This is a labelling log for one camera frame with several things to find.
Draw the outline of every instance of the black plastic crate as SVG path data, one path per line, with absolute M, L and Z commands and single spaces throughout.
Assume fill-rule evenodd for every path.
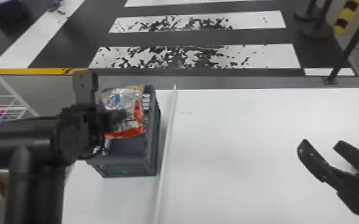
M 132 138 L 113 139 L 106 154 L 86 161 L 104 178 L 157 174 L 161 113 L 153 86 L 145 86 L 143 99 L 146 132 Z

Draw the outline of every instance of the plastic wrapper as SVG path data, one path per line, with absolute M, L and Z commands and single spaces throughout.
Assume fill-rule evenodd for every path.
M 100 95 L 107 139 L 129 138 L 146 131 L 143 110 L 144 86 L 105 89 Z

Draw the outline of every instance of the black stand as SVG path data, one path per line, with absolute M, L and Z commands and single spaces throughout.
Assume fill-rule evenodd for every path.
M 295 18 L 302 21 L 312 21 L 318 19 L 320 10 L 316 7 L 317 0 L 310 0 L 308 7 L 300 6 L 295 12 Z
M 343 64 L 347 61 L 349 55 L 352 53 L 354 48 L 356 47 L 356 44 L 359 42 L 359 28 L 356 30 L 354 36 L 352 37 L 351 41 L 349 42 L 348 46 L 346 46 L 345 50 L 342 53 L 341 59 L 338 61 L 338 63 L 335 65 L 333 71 L 331 72 L 329 77 L 324 77 L 324 83 L 326 85 L 335 85 L 335 79 L 339 73 L 339 70 L 341 70 Z
M 333 0 L 326 0 L 316 23 L 308 23 L 302 26 L 301 32 L 303 35 L 313 39 L 331 38 L 334 35 L 333 28 L 326 22 L 326 15 L 332 2 Z

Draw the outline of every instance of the yellow floor line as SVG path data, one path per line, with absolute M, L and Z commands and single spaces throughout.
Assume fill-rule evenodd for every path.
M 38 69 L 0 69 L 0 74 L 13 74 L 13 75 L 52 75 L 52 76 L 67 76 L 72 75 L 76 71 L 84 71 L 87 68 L 38 68 Z

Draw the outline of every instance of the yellow and black striped pole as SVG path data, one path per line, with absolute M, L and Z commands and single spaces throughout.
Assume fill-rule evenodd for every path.
M 347 0 L 334 25 L 335 34 L 344 34 L 346 32 L 346 27 L 348 23 L 354 19 L 358 7 L 359 0 Z

